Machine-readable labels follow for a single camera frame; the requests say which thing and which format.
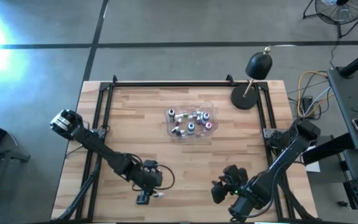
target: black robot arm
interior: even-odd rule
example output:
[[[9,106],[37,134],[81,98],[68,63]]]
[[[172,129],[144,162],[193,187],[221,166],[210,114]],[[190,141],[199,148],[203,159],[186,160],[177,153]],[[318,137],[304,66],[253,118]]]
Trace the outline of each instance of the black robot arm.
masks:
[[[319,128],[306,119],[298,118],[293,122],[291,128],[281,136],[288,139],[287,146],[267,170],[260,172],[250,180],[243,168],[237,169],[235,165],[231,165],[224,170],[225,175],[219,177],[221,181],[213,182],[214,187],[211,193],[215,203],[222,202],[227,193],[236,194],[238,199],[229,208],[229,212],[237,221],[244,222],[247,218],[263,214],[272,204],[274,187],[280,184],[282,188],[285,188],[279,181],[280,177],[299,155],[307,150],[310,144],[316,142],[319,135]],[[292,200],[296,200],[289,189],[285,189],[284,192],[290,194],[289,197]],[[266,205],[268,207],[263,212],[249,215],[253,208],[260,210]],[[296,201],[295,205],[297,205],[295,209],[301,213],[302,218],[313,218],[299,202]]]
[[[83,119],[78,113],[63,110],[50,122],[50,127],[64,138],[76,140],[85,149],[98,153],[117,175],[127,182],[133,181],[147,194],[151,195],[155,187],[161,186],[162,173],[157,169],[156,161],[145,161],[145,164],[152,165],[144,169],[143,163],[131,154],[113,151],[102,142],[96,131],[84,127]]]

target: wooden table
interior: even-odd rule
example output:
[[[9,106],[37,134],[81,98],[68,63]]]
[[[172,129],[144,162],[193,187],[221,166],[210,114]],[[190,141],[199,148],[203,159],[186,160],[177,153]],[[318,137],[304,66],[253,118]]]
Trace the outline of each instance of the wooden table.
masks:
[[[84,82],[78,103],[77,112],[90,123],[99,84]],[[268,81],[268,87],[277,128],[287,129],[292,116],[284,82]],[[168,165],[176,175],[176,184],[164,191],[163,197],[151,198],[149,205],[136,205],[138,192],[133,192],[132,184],[118,177],[103,160],[93,221],[228,222],[231,216],[227,209],[236,197],[228,195],[224,202],[215,204],[211,196],[211,181],[217,180],[223,169],[231,164],[246,168],[249,177],[268,167],[257,106],[251,110],[235,108],[230,101],[231,90],[231,87],[115,87],[109,116],[111,131],[106,136],[106,144],[115,151],[134,153],[143,160],[153,159]],[[204,100],[213,102],[219,128],[208,137],[190,142],[172,139],[167,134],[163,109],[194,105]],[[77,142],[70,142],[68,152],[78,146]],[[52,218],[61,215],[78,193],[86,152],[86,149],[80,149],[65,160]],[[292,192],[316,217],[305,168],[293,164],[287,176]],[[164,172],[163,177],[163,186],[169,185],[172,181],[169,172]],[[85,198],[84,211],[88,210],[89,194],[90,190]],[[286,217],[282,195],[280,201]],[[247,221],[275,220],[273,205],[264,215]]]

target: computer desk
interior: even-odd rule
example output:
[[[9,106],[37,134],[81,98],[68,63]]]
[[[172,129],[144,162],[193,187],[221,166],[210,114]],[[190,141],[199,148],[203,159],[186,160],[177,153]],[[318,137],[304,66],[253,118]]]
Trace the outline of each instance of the computer desk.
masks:
[[[309,158],[318,160],[319,157],[343,152],[351,177],[358,179],[358,132],[352,123],[352,119],[358,118],[358,71],[352,78],[343,78],[339,74],[340,69],[342,68],[328,70],[328,79],[341,109],[348,133],[317,147]]]
[[[277,128],[287,129],[292,124],[292,116],[284,82],[267,83]],[[77,112],[85,121],[93,119],[99,86],[100,82],[84,82]],[[164,191],[163,197],[151,198],[149,205],[136,205],[138,192],[133,192],[132,184],[118,177],[103,161],[93,221],[228,222],[231,216],[227,209],[237,197],[228,195],[224,202],[215,204],[211,181],[217,180],[223,169],[231,164],[245,167],[249,177],[267,168],[258,109],[256,106],[251,110],[235,108],[230,101],[231,90],[232,87],[213,86],[114,87],[109,115],[111,131],[106,136],[106,144],[116,151],[134,153],[143,160],[153,159],[169,166],[176,175],[176,183],[172,189]],[[163,109],[204,100],[212,101],[216,108],[218,129],[208,137],[190,142],[172,139],[167,134]],[[77,142],[70,142],[68,152],[78,146]],[[80,149],[65,159],[52,218],[61,215],[78,193],[86,153],[86,149]],[[163,177],[163,186],[169,185],[172,180],[169,172],[164,171]],[[305,168],[293,164],[287,177],[297,199],[316,217]],[[88,192],[84,211],[88,211],[89,197]],[[250,222],[258,220],[277,220],[274,206],[266,214],[249,219]]]

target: small bottle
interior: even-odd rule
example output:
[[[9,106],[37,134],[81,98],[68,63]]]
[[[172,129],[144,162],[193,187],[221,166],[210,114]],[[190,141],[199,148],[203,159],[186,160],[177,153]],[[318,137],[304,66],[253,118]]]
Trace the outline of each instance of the small bottle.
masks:
[[[203,124],[206,124],[209,121],[209,113],[204,113],[203,116],[201,117],[201,122]]]
[[[183,118],[183,117],[185,117],[185,115],[182,113],[182,114],[176,115],[175,117],[176,117],[176,118]]]
[[[171,130],[171,132],[172,132],[172,134],[175,134],[175,132],[178,131],[178,130],[179,130],[179,127],[177,126],[177,127],[174,127],[174,128]]]
[[[194,133],[194,123],[190,123],[188,126],[187,126],[187,134],[193,134]]]
[[[175,121],[175,110],[170,109],[168,111],[168,116],[169,116],[169,122],[174,122]]]
[[[181,123],[181,118],[179,118],[179,120],[175,123],[175,126],[179,126]]]
[[[177,136],[183,137],[185,135],[185,130],[177,131]]]
[[[205,132],[210,131],[211,128],[212,128],[212,123],[211,123],[211,122],[207,122],[207,123],[205,124],[205,129],[204,129],[204,131],[205,131]]]

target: black cable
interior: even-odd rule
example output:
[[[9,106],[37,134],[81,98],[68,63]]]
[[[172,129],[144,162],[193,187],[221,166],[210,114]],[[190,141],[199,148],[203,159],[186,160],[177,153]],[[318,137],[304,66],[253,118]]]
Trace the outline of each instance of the black cable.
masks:
[[[169,168],[169,167],[167,167],[165,165],[158,164],[157,167],[164,167],[167,170],[169,170],[169,172],[171,172],[171,174],[172,174],[172,184],[169,187],[162,187],[162,188],[155,187],[154,189],[156,189],[156,190],[168,190],[168,189],[171,189],[173,187],[173,185],[175,184],[175,174],[173,174],[173,171],[171,170],[171,168]]]
[[[333,60],[334,60],[334,50],[336,49],[336,47],[339,45],[339,35],[338,35],[338,40],[335,43],[334,48],[331,50],[331,59],[329,61],[329,63],[331,64],[332,68],[335,68],[334,64],[333,64]]]
[[[325,80],[325,81],[322,81],[322,82],[319,82],[319,83],[310,85],[308,88],[310,88],[310,87],[312,87],[312,86],[315,86],[315,85],[320,85],[320,84],[322,84],[322,83],[324,83],[324,82],[328,82],[328,80]],[[291,94],[291,93],[294,93],[294,92],[296,92],[296,91],[300,91],[300,90],[304,90],[304,89],[305,89],[305,87],[304,87],[304,88],[300,88],[299,90],[294,90],[294,91],[288,92],[287,94]]]
[[[143,160],[139,156],[132,153],[124,153],[124,155],[131,157],[132,161],[134,161],[137,165],[139,165],[142,170],[144,169]]]
[[[318,120],[321,118],[321,105],[317,103],[317,106],[318,106],[318,111],[319,111],[319,113],[317,114],[318,118],[313,118],[314,120]]]
[[[301,161],[295,161],[294,163],[297,163],[297,164],[302,164],[305,166],[305,163],[304,162],[301,162]]]
[[[292,100],[292,101],[294,101],[295,103],[297,103],[297,101],[296,100],[294,100],[293,98],[290,98],[290,97],[287,97],[289,100]]]
[[[312,78],[313,78],[315,75],[316,75],[316,73],[314,73],[312,76],[310,76],[309,81],[308,81],[308,83],[306,84],[305,89],[303,90],[303,93],[302,93],[302,95],[301,95],[301,100],[303,99],[303,96],[304,96],[305,93],[306,93],[306,89],[309,87],[309,84],[310,84]]]
[[[133,190],[133,191],[136,191],[136,192],[142,191],[142,189],[135,189],[135,185],[136,185],[136,184],[132,184],[132,190]]]
[[[77,150],[81,149],[82,147],[84,147],[84,146],[83,146],[83,145],[81,145],[80,147],[78,147],[78,148],[76,148],[76,149],[72,150],[71,152],[67,153],[65,158],[67,158],[67,156],[68,156],[68,155],[70,155],[71,153],[73,153],[73,152],[75,152],[75,151],[77,151]]]
[[[89,128],[90,128],[90,123],[87,122],[87,121],[84,121],[84,123],[88,124],[88,130],[89,130]],[[98,128],[97,132],[99,132],[99,130],[100,130],[101,128],[103,128],[103,127],[104,127],[103,125],[100,126],[100,127]],[[104,138],[105,135],[110,131],[110,129],[111,129],[110,126],[106,125],[106,132],[101,136],[101,138]],[[82,147],[83,147],[83,146],[81,145],[80,147],[78,147],[78,148],[72,150],[71,152],[67,153],[66,156],[65,156],[65,158],[67,158],[68,155],[70,155],[71,153],[73,153],[73,152],[75,152],[75,151],[81,149]]]
[[[332,88],[330,88],[328,91],[327,91],[327,108],[323,111],[323,112],[320,112],[320,115],[327,112],[328,109],[329,109],[329,91],[331,90]]]
[[[281,170],[284,166],[289,165],[289,164],[291,165],[292,162],[285,162],[285,163],[281,164],[281,165],[278,167],[276,173],[274,174],[274,176],[273,176],[273,181],[272,181],[272,186],[271,186],[271,188],[270,188],[272,194],[271,194],[271,196],[270,196],[270,201],[268,202],[267,206],[266,206],[261,212],[259,212],[259,213],[256,213],[256,214],[253,214],[253,215],[239,215],[238,217],[241,217],[241,218],[255,218],[255,217],[258,217],[258,216],[263,215],[264,213],[266,213],[266,212],[270,209],[270,207],[271,207],[272,204],[273,204],[273,198],[274,198],[274,195],[275,195],[274,186],[277,185],[276,180],[277,180],[278,174],[280,173],[280,170]],[[232,218],[230,219],[230,222],[233,222],[234,219],[236,219],[236,218],[235,218],[235,217],[232,217]]]

